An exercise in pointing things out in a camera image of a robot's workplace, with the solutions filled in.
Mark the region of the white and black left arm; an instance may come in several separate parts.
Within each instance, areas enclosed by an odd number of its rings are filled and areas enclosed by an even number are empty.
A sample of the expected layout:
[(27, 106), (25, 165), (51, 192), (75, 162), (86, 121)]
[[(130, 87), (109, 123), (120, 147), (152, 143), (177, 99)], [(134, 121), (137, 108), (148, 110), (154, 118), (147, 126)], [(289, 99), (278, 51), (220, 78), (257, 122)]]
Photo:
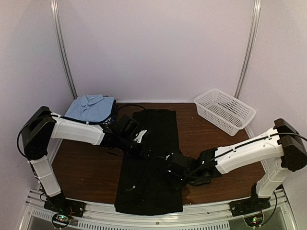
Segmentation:
[(135, 119), (123, 115), (118, 121), (79, 121), (53, 113), (47, 106), (40, 107), (17, 135), (19, 153), (27, 159), (40, 182), (47, 200), (59, 213), (69, 209), (69, 202), (58, 183), (47, 157), (51, 139), (84, 142), (109, 149), (120, 149), (125, 154), (143, 157), (149, 145), (145, 141), (147, 129)]

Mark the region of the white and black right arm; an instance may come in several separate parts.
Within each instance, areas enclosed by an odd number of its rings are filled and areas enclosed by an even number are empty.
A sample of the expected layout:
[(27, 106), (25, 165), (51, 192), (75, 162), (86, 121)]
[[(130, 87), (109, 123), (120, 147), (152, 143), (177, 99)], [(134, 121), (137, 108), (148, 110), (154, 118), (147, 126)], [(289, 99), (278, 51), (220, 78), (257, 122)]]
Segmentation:
[(237, 168), (273, 158), (265, 175), (252, 188), (252, 197), (246, 200), (249, 211), (257, 211), (287, 175), (307, 165), (306, 138), (287, 121), (279, 118), (274, 127), (261, 135), (240, 143), (202, 151), (197, 159), (179, 152), (166, 158), (167, 173), (178, 190), (186, 185), (201, 186), (211, 183)]

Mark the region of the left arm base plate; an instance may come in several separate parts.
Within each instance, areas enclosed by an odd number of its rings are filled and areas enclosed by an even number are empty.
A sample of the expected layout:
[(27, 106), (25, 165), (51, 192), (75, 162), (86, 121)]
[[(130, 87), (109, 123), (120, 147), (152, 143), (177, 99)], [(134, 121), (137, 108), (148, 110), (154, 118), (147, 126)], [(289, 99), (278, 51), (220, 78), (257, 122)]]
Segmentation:
[(55, 201), (53, 198), (47, 198), (44, 203), (44, 209), (54, 212), (51, 217), (52, 225), (57, 229), (63, 229), (72, 224), (76, 217), (83, 217), (85, 203), (70, 199), (65, 199), (62, 203)]

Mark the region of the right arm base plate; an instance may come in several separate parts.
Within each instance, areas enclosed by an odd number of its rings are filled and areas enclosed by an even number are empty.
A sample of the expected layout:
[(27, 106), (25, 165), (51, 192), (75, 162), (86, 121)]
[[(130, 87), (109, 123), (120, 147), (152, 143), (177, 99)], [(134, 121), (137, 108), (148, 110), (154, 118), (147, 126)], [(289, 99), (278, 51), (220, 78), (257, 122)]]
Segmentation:
[(270, 199), (266, 198), (246, 198), (229, 203), (233, 217), (244, 216), (244, 221), (248, 227), (260, 227), (264, 222), (263, 210), (270, 208)]

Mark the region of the black long sleeve shirt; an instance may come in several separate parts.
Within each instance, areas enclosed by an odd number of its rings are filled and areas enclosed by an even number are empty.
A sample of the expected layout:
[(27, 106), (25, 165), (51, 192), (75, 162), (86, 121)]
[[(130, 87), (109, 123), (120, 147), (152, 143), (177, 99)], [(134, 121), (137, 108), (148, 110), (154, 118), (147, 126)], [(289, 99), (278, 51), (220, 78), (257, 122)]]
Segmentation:
[(142, 142), (148, 147), (141, 158), (123, 157), (115, 210), (145, 216), (182, 212), (182, 192), (171, 184), (165, 160), (180, 151), (176, 112), (149, 109), (132, 117), (147, 130)]

